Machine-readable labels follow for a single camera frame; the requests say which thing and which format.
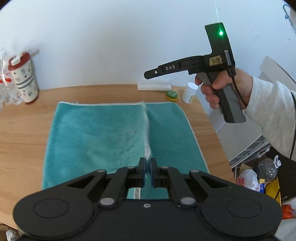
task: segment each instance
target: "gripper handle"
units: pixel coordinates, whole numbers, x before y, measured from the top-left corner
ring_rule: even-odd
[[[204,84],[211,85],[217,78],[218,73],[219,72],[208,72],[207,76],[210,83]],[[232,84],[227,84],[223,89],[214,91],[220,99],[219,105],[222,110],[224,120],[227,123],[243,123],[246,121],[246,117],[241,110],[238,96]]]

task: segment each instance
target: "yellow object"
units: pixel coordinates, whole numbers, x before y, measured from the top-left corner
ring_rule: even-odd
[[[279,191],[279,180],[276,179],[265,187],[266,195],[272,197],[273,199],[276,197],[276,194]],[[281,193],[278,194],[276,201],[281,205]]]
[[[167,96],[167,99],[170,100],[170,101],[174,101],[174,102],[178,100],[178,98],[172,99],[172,98],[170,98],[168,96]]]

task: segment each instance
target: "red lid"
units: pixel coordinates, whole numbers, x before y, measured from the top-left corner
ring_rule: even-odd
[[[20,57],[20,62],[16,65],[12,65],[11,61],[14,59],[15,57],[12,57],[9,61],[8,61],[8,70],[12,71],[14,69],[17,69],[21,66],[23,66],[29,59],[30,59],[30,54],[28,52],[24,52],[22,53],[22,56]]]

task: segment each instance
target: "sleeve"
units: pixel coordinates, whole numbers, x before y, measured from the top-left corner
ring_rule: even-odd
[[[253,87],[245,114],[262,128],[263,136],[282,155],[290,158],[295,134],[295,105],[290,91],[280,82],[253,77]],[[296,148],[292,160],[296,161]]]

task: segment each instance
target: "white appliance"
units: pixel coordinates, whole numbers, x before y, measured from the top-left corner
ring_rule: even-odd
[[[265,57],[260,70],[262,71],[260,79],[270,82],[280,81],[289,89],[296,91],[295,81],[270,57]],[[261,128],[247,116],[246,119],[245,123],[224,122],[225,124],[216,130],[231,168],[261,156],[270,148],[268,141],[262,135]]]

